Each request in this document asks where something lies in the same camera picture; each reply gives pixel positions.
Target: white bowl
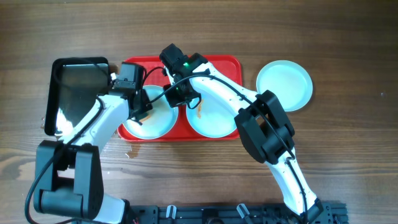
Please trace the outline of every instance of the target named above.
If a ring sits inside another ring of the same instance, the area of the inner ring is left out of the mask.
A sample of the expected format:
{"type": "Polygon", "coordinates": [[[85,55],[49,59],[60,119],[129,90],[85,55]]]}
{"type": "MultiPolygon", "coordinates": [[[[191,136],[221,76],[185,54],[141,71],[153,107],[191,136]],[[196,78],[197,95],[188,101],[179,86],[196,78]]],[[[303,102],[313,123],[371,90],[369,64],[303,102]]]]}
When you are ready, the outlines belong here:
{"type": "MultiPolygon", "coordinates": [[[[187,107],[190,126],[208,138],[222,138],[235,131],[235,120],[228,110],[206,93],[202,93],[201,97],[201,103],[195,109],[187,107]]],[[[198,98],[192,100],[190,106],[194,107],[198,101],[198,98]]]]}
{"type": "MultiPolygon", "coordinates": [[[[163,92],[163,88],[155,85],[146,85],[143,87],[150,100],[163,92]]],[[[153,109],[148,111],[148,116],[142,118],[140,126],[137,122],[127,120],[123,123],[126,130],[139,139],[156,139],[167,134],[175,125],[178,118],[178,107],[171,108],[165,96],[155,101],[153,109]]]]}
{"type": "Polygon", "coordinates": [[[256,81],[257,92],[273,92],[285,111],[295,111],[311,99],[313,86],[310,75],[300,65],[288,61],[271,62],[261,69],[256,81]]]}

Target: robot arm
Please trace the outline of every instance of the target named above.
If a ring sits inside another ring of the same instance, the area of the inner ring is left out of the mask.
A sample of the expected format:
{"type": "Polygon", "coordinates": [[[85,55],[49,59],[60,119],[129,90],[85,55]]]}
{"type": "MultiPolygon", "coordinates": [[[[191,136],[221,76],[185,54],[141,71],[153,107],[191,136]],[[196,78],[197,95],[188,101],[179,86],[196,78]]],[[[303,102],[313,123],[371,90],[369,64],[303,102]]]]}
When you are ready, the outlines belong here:
{"type": "Polygon", "coordinates": [[[309,221],[315,219],[316,215],[321,212],[319,211],[321,206],[319,206],[317,196],[310,190],[305,181],[295,159],[294,142],[292,140],[294,129],[277,97],[270,91],[258,95],[257,92],[238,85],[217,71],[213,64],[203,59],[201,55],[194,54],[188,58],[173,44],[162,51],[160,59],[166,66],[166,74],[172,85],[190,75],[207,72],[208,75],[220,78],[230,84],[245,95],[248,100],[254,102],[254,105],[257,105],[264,114],[268,114],[269,123],[272,127],[266,126],[264,123],[259,126],[256,121],[256,118],[259,117],[257,111],[232,89],[210,77],[193,77],[189,79],[190,85],[182,87],[192,87],[195,92],[207,93],[208,96],[213,97],[219,104],[223,105],[235,117],[245,149],[255,160],[265,163],[270,168],[282,191],[286,206],[298,216],[310,211],[309,221]],[[283,141],[290,147],[291,152],[284,149],[275,133],[282,137],[283,141]],[[303,194],[305,194],[306,206],[304,205],[303,194]]]}
{"type": "Polygon", "coordinates": [[[72,133],[56,142],[40,143],[36,153],[36,178],[48,161],[53,159],[53,163],[34,191],[37,212],[100,223],[123,223],[129,218],[127,201],[104,194],[100,152],[122,122],[152,109],[142,89],[142,75],[142,67],[122,64],[113,88],[107,95],[98,97],[72,133]],[[58,176],[59,170],[67,168],[75,170],[74,179],[58,176]]]}

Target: food residue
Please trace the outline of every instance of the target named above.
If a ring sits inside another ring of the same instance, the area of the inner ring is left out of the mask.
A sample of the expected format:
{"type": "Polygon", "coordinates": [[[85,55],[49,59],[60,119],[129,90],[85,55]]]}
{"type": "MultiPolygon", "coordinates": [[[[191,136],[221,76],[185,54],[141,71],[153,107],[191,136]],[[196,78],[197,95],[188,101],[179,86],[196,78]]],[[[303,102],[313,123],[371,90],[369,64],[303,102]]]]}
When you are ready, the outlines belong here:
{"type": "Polygon", "coordinates": [[[150,114],[150,113],[148,112],[148,115],[147,115],[145,118],[140,119],[139,122],[142,123],[142,122],[148,120],[151,116],[152,116],[152,114],[150,114]]]}
{"type": "Polygon", "coordinates": [[[139,146],[133,147],[131,145],[131,150],[126,153],[127,158],[132,159],[138,156],[139,146]]]}
{"type": "Polygon", "coordinates": [[[203,100],[201,100],[201,102],[199,103],[199,105],[198,105],[198,113],[197,113],[197,115],[198,115],[198,118],[200,119],[201,118],[201,114],[200,114],[200,112],[201,112],[201,104],[203,103],[203,100]]]}

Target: table surface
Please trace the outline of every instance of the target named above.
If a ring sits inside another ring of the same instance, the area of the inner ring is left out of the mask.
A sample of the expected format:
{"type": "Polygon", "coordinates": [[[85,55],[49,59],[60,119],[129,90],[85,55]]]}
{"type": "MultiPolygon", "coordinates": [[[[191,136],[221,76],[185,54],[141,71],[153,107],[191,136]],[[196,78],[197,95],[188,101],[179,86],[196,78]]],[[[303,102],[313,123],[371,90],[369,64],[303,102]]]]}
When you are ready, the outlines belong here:
{"type": "MultiPolygon", "coordinates": [[[[170,43],[234,55],[252,90],[271,61],[303,66],[313,98],[288,116],[309,186],[346,203],[350,223],[398,223],[397,1],[0,2],[0,223],[25,223],[36,147],[55,139],[41,129],[52,62],[104,56],[120,65],[170,43]]],[[[101,165],[105,191],[133,205],[283,202],[238,139],[131,144],[114,134],[101,165]]]]}

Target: wooden table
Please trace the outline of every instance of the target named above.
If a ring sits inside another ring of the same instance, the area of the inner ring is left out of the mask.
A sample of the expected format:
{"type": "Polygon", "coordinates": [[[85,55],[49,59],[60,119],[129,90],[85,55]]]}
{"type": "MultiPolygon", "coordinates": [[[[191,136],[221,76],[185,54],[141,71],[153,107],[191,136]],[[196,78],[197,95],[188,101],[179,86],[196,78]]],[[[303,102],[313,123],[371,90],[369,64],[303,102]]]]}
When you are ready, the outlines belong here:
{"type": "MultiPolygon", "coordinates": [[[[397,1],[0,2],[0,223],[26,222],[36,147],[55,139],[40,128],[52,62],[101,55],[120,65],[170,43],[234,55],[252,90],[271,61],[307,69],[313,99],[289,118],[308,184],[347,203],[350,223],[398,223],[397,1]]],[[[282,202],[238,139],[130,144],[115,134],[101,165],[105,191],[133,205],[282,202]]]]}

